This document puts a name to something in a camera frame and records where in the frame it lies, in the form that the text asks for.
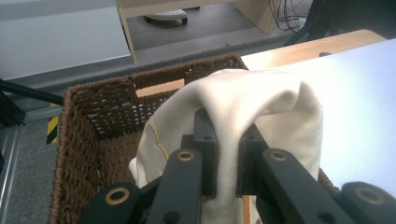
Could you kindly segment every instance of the wooden panel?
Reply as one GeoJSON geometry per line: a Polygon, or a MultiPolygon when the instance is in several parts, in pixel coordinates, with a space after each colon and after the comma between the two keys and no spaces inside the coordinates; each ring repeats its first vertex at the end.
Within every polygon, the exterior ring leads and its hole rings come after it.
{"type": "Polygon", "coordinates": [[[315,59],[321,52],[338,53],[385,40],[387,39],[374,32],[359,30],[285,48],[250,54],[242,57],[242,60],[251,71],[263,70],[315,59]]]}
{"type": "Polygon", "coordinates": [[[137,62],[136,52],[134,51],[134,43],[132,42],[131,32],[129,31],[128,22],[126,21],[125,17],[125,10],[122,7],[120,0],[117,0],[117,5],[119,8],[120,19],[125,33],[126,41],[128,42],[129,51],[131,52],[134,61],[137,62]]]}
{"type": "Polygon", "coordinates": [[[154,95],[165,91],[174,91],[184,87],[184,79],[179,79],[172,82],[166,82],[157,86],[150,86],[136,91],[137,97],[154,95]]]}
{"type": "MultiPolygon", "coordinates": [[[[268,0],[239,0],[236,2],[236,8],[244,14],[253,24],[265,34],[270,34],[274,27],[274,16],[271,12],[268,0]]],[[[276,13],[280,0],[275,0],[276,13]]]]}

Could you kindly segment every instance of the cable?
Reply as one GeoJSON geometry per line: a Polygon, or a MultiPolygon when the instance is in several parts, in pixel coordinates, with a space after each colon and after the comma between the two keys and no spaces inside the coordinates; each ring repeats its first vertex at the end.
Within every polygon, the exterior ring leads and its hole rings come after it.
{"type": "Polygon", "coordinates": [[[296,33],[300,28],[300,24],[296,23],[300,18],[306,18],[306,16],[303,15],[297,15],[295,9],[304,1],[301,0],[296,6],[292,2],[293,0],[281,0],[277,7],[276,11],[276,4],[275,0],[269,0],[269,7],[271,10],[271,13],[274,17],[274,20],[276,21],[276,26],[279,30],[287,31],[291,30],[294,33],[296,33]],[[283,17],[280,15],[280,11],[283,9],[283,17]],[[287,28],[282,28],[279,24],[279,22],[285,22],[287,28]]]}

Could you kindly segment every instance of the brass insert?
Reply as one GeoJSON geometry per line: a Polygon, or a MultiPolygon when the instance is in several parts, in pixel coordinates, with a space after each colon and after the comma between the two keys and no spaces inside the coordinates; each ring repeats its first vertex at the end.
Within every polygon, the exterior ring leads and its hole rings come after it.
{"type": "Polygon", "coordinates": [[[116,204],[125,202],[129,198],[130,194],[131,193],[130,193],[130,191],[128,189],[126,189],[124,187],[119,187],[119,188],[111,190],[106,195],[105,201],[106,201],[107,204],[116,205],[116,204]],[[116,194],[116,193],[120,193],[120,194],[122,194],[122,196],[120,196],[120,197],[118,197],[116,199],[112,198],[112,196],[114,194],[116,194]]]}
{"type": "Polygon", "coordinates": [[[288,159],[288,156],[280,151],[271,152],[270,156],[272,159],[276,161],[285,161],[288,159]]]}
{"type": "Polygon", "coordinates": [[[375,192],[372,189],[367,188],[357,188],[355,189],[355,193],[365,202],[375,205],[384,204],[385,199],[381,194],[375,192]]]}
{"type": "Polygon", "coordinates": [[[181,161],[190,161],[194,158],[194,154],[189,151],[182,151],[178,153],[177,157],[181,161]]]}

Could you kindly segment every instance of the white table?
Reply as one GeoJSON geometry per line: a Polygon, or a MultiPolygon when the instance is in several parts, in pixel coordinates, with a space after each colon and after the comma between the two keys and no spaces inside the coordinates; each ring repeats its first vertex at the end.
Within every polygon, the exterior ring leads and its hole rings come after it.
{"type": "MultiPolygon", "coordinates": [[[[362,181],[396,197],[396,39],[378,40],[271,68],[301,76],[318,91],[324,108],[320,166],[334,185],[362,181]]],[[[251,70],[268,68],[260,66],[263,54],[243,60],[251,70]]]]}

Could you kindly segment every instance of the white wall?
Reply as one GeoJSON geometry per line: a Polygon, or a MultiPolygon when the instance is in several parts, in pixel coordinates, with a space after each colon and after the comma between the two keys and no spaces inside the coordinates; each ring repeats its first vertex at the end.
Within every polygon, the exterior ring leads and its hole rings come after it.
{"type": "Polygon", "coordinates": [[[0,0],[0,78],[130,55],[115,0],[0,0]]]}

